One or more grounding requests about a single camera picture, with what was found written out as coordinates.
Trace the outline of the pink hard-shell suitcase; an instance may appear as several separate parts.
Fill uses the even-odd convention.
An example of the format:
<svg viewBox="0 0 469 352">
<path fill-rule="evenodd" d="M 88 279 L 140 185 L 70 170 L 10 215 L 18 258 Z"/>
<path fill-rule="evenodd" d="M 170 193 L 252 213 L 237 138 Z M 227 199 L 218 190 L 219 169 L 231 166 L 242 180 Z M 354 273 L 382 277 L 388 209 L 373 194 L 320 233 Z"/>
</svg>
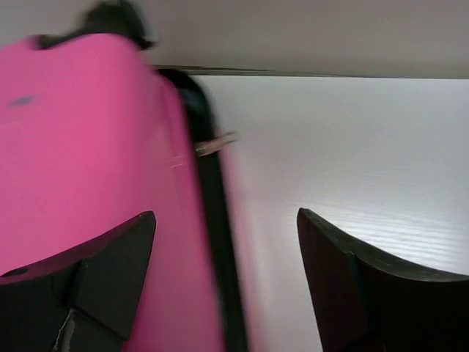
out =
<svg viewBox="0 0 469 352">
<path fill-rule="evenodd" d="M 151 211 L 156 230 L 120 351 L 247 351 L 221 149 L 202 88 L 156 68 L 135 1 L 1 49 L 1 275 Z"/>
</svg>

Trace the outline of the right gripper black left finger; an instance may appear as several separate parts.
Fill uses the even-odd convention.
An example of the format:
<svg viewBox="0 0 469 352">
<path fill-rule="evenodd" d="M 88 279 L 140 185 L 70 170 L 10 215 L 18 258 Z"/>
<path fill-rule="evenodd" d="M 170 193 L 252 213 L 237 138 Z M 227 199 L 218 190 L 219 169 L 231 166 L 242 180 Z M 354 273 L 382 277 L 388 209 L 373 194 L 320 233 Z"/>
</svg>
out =
<svg viewBox="0 0 469 352">
<path fill-rule="evenodd" d="M 155 215 L 147 211 L 1 275 L 1 350 L 122 350 L 136 318 L 155 230 Z"/>
</svg>

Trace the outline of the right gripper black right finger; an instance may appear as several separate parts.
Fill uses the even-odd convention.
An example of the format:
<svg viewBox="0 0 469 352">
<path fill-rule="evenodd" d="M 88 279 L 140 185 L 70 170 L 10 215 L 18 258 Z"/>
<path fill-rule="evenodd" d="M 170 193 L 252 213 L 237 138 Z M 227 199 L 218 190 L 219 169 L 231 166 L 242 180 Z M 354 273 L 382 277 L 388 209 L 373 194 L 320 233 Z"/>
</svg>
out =
<svg viewBox="0 0 469 352">
<path fill-rule="evenodd" d="M 297 226 L 324 351 L 468 350 L 468 276 L 392 255 L 309 209 Z"/>
</svg>

